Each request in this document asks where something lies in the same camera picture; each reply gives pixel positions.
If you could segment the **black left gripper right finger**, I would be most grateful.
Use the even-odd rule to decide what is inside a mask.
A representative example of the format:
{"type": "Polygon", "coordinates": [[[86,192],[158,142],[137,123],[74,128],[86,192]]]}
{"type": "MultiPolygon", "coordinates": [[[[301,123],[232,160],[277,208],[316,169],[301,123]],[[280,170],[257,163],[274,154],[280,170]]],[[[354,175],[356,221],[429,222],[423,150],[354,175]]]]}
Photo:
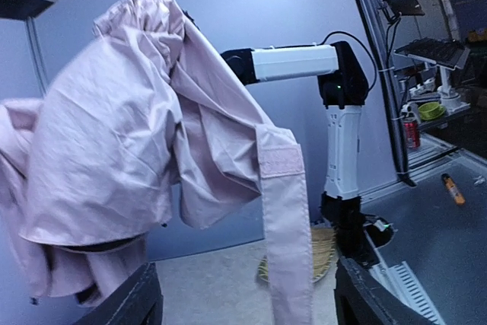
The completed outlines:
{"type": "Polygon", "coordinates": [[[425,324],[426,318],[387,291],[353,259],[337,262],[334,290],[339,325],[425,324]]]}

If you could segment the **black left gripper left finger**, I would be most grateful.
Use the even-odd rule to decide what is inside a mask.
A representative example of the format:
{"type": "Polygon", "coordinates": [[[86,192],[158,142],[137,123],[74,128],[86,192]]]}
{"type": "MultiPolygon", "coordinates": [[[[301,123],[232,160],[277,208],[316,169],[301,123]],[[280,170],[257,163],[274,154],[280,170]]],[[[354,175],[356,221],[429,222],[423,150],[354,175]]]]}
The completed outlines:
{"type": "Polygon", "coordinates": [[[154,263],[140,266],[76,325],[161,325],[164,297],[154,263]]]}

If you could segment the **pink and black folding umbrella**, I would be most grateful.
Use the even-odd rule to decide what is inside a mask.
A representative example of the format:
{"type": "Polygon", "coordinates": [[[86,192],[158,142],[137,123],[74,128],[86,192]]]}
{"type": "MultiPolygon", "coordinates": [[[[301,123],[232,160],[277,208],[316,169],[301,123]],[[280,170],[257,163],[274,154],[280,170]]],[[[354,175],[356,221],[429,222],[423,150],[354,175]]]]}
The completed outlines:
{"type": "Polygon", "coordinates": [[[175,0],[120,0],[45,97],[1,103],[1,217],[32,298],[107,299],[172,217],[207,228],[263,203],[277,324],[313,321],[301,147],[175,0]]]}

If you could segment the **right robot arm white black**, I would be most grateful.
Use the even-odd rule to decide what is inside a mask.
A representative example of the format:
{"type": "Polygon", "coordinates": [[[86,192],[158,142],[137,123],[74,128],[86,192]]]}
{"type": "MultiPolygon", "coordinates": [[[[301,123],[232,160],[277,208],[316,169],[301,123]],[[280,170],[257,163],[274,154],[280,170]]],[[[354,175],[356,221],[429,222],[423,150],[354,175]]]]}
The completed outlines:
{"type": "Polygon", "coordinates": [[[345,41],[316,46],[234,49],[222,58],[244,85],[313,76],[326,110],[327,168],[321,212],[344,256],[371,261],[358,189],[359,129],[368,81],[345,41]]]}

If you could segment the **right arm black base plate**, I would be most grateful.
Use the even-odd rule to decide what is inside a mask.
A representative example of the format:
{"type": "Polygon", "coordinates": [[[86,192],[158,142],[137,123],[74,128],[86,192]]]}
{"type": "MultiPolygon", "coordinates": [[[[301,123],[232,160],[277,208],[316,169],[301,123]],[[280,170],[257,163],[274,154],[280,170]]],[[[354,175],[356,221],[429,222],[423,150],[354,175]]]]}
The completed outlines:
{"type": "Polygon", "coordinates": [[[395,232],[385,218],[360,213],[348,227],[340,228],[337,243],[345,257],[370,269],[380,262],[376,249],[391,242],[395,232]]]}

